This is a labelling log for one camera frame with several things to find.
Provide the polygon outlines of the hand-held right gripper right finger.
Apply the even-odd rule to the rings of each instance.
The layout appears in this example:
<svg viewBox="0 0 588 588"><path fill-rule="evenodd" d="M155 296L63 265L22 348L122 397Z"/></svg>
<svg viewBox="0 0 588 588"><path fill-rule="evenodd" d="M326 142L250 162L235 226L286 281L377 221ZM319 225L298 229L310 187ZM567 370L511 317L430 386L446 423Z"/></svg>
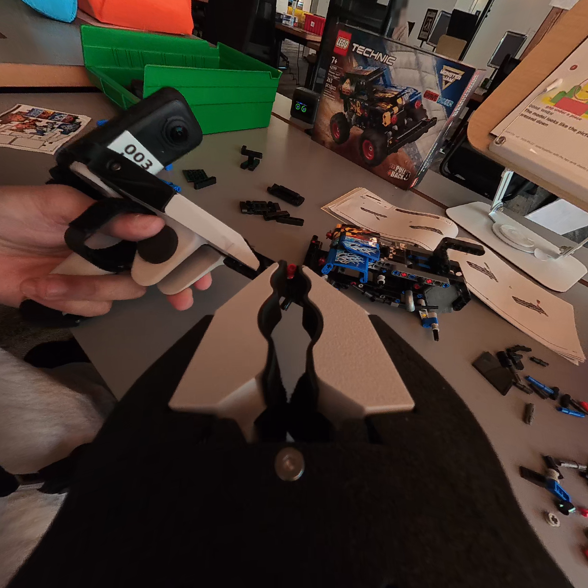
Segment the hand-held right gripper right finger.
<svg viewBox="0 0 588 588"><path fill-rule="evenodd" d="M376 329L387 328L378 316L306 266L293 266L293 301L309 336L293 392L294 441L329 442L346 422L415 408Z"/></svg>

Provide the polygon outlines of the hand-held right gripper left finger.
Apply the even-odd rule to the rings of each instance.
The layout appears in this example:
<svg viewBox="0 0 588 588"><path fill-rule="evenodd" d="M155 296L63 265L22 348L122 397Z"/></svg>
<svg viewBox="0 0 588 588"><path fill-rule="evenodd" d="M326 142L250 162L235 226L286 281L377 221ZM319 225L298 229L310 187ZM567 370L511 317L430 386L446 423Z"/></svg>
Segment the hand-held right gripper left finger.
<svg viewBox="0 0 588 588"><path fill-rule="evenodd" d="M280 300L288 264L279 261L248 283L214 314L169 407L176 412L234 420L248 442L255 422L282 385L272 339L282 319Z"/></svg>

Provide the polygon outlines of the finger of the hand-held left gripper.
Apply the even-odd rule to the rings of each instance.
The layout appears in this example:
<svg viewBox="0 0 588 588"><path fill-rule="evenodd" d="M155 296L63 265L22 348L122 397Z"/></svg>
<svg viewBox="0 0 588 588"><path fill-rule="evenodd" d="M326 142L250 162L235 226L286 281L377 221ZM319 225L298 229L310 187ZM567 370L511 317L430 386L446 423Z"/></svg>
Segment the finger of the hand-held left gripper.
<svg viewBox="0 0 588 588"><path fill-rule="evenodd" d="M245 238L182 195L176 194L167 203L164 214L205 239L217 250L258 270L260 261Z"/></svg>

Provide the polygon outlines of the black lego plate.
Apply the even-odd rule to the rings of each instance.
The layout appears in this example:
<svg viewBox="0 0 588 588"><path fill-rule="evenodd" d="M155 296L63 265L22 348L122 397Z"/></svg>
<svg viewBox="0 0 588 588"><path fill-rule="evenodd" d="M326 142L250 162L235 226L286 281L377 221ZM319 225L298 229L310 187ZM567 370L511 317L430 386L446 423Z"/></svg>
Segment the black lego plate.
<svg viewBox="0 0 588 588"><path fill-rule="evenodd" d="M217 178L208 176L203 169L184 169L182 173L186 181L196 190L211 187L217 183Z"/></svg>

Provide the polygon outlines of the lego sticker sheet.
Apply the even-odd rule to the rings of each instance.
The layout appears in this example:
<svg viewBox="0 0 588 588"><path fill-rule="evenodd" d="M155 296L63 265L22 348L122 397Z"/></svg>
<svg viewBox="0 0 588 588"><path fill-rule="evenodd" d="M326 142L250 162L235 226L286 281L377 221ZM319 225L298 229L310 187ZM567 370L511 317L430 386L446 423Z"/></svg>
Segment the lego sticker sheet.
<svg viewBox="0 0 588 588"><path fill-rule="evenodd" d="M85 115L18 104L1 114L1 146L54 155L91 120Z"/></svg>

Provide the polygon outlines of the lego monster truck model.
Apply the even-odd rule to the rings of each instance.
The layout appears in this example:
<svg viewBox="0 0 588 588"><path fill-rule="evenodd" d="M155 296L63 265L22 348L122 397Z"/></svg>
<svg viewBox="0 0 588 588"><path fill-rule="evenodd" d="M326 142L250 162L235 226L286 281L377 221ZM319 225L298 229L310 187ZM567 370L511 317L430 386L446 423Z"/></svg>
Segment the lego monster truck model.
<svg viewBox="0 0 588 588"><path fill-rule="evenodd" d="M304 264L337 289L354 289L371 302L417 313L422 327L439 341L440 313L458 312L471 300L458 262L449 251L483 256L483 246L442 238L433 251L386 241L379 233L338 224L326 234L330 246L315 235Z"/></svg>

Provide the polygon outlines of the black flat lego panel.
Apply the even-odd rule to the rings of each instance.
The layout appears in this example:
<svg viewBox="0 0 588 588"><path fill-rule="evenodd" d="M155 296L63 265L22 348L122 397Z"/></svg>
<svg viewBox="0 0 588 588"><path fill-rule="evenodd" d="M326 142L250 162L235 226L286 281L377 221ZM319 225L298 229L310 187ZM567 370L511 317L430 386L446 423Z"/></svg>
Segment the black flat lego panel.
<svg viewBox="0 0 588 588"><path fill-rule="evenodd" d="M509 393L514 382L513 375L495 355L483 352L472 362L472 367L502 396Z"/></svg>

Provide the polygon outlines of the lego set box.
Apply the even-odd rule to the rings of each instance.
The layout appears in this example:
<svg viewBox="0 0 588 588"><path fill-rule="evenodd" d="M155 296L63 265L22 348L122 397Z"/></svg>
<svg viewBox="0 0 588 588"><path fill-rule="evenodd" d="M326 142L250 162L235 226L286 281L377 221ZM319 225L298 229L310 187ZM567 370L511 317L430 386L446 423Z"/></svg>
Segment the lego set box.
<svg viewBox="0 0 588 588"><path fill-rule="evenodd" d="M396 187L415 187L482 70L338 21L323 41L312 139Z"/></svg>

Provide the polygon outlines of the scattered small lego pieces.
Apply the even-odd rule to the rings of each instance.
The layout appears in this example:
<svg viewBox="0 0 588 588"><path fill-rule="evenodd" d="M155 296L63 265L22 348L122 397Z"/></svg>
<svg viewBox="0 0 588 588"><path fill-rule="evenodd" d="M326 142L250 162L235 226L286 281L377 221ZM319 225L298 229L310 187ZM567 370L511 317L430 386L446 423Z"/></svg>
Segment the scattered small lego pieces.
<svg viewBox="0 0 588 588"><path fill-rule="evenodd" d="M496 359L501 369L511 374L511 386L525 394L535 394L545 401L555 402L556 412L579 419L587 419L587 402L579 401L569 394L563 394L556 386L547 386L533 376L522 374L524 369L523 354L532 349L525 345L513 345L496 353ZM577 471L578 475L587 480L587 464L573 460L553 458L544 454L542 457L544 471L534 471L525 466L518 467L518 474L526 481L546 490L552 497L556 511L563 516L578 514L587 518L587 508L576 506L571 496L563 488L563 469Z"/></svg>

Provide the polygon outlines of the person's left hand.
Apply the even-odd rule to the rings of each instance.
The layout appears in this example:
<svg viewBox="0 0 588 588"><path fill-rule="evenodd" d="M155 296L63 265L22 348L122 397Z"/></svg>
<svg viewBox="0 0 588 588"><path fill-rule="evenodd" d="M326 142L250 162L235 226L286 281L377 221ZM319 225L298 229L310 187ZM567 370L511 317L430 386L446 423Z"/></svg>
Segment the person's left hand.
<svg viewBox="0 0 588 588"><path fill-rule="evenodd" d="M73 187L1 187L1 304L25 299L57 311L96 317L114 301L143 297L146 288L128 275L57 275L69 255L64 234L94 204Z"/></svg>

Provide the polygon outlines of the orange cushion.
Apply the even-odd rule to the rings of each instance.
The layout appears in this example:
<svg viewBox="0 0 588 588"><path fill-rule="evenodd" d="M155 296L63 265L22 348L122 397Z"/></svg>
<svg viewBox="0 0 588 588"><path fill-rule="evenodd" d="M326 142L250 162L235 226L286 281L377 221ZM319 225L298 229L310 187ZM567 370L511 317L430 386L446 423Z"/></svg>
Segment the orange cushion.
<svg viewBox="0 0 588 588"><path fill-rule="evenodd" d="M191 35L191 1L78 1L78 8L95 20L148 32Z"/></svg>

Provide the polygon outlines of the blue cushion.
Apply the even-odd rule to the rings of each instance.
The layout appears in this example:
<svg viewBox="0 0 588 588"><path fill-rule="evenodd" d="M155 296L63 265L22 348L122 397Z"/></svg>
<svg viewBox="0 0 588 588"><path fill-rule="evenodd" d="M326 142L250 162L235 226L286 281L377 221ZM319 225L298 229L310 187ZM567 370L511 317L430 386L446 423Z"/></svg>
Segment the blue cushion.
<svg viewBox="0 0 588 588"><path fill-rule="evenodd" d="M22 1L41 15L66 24L77 17L78 1Z"/></svg>

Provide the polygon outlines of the white lamp base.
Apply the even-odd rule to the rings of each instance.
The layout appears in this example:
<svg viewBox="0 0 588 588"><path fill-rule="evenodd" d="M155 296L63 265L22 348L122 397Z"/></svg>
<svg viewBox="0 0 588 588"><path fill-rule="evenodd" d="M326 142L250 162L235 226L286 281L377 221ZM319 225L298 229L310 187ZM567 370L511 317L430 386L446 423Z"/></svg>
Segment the white lamp base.
<svg viewBox="0 0 588 588"><path fill-rule="evenodd" d="M491 204L467 203L447 209L447 215L536 282L555 292L566 292L587 277L587 266L574 256L583 243L557 246L509 216L503 200L513 174L510 169L503 171Z"/></svg>

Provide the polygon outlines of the wooden display board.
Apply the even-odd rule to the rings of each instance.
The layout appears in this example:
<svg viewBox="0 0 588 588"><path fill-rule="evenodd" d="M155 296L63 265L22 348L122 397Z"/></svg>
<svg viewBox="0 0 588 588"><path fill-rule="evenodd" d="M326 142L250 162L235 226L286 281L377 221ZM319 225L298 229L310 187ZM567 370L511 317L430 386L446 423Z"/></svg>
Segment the wooden display board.
<svg viewBox="0 0 588 588"><path fill-rule="evenodd" d="M509 171L533 181L540 187L587 211L587 196L565 189L538 175L528 165L517 163L504 151L492 151L492 132L511 113L523 105L526 98L535 97L555 69L587 38L587 1L578 1L564 14L542 40L531 50L515 70L485 99L471 117L467 136L472 147Z"/></svg>

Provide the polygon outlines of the computer monitor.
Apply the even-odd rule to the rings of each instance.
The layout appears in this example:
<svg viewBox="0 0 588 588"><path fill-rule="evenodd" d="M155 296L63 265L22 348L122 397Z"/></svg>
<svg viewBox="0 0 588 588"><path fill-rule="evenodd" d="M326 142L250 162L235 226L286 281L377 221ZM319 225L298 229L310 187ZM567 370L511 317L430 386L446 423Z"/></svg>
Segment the computer monitor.
<svg viewBox="0 0 588 588"><path fill-rule="evenodd" d="M515 58L527 38L528 35L526 33L506 31L491 55L488 61L488 67L494 70L500 68L507 55Z"/></svg>

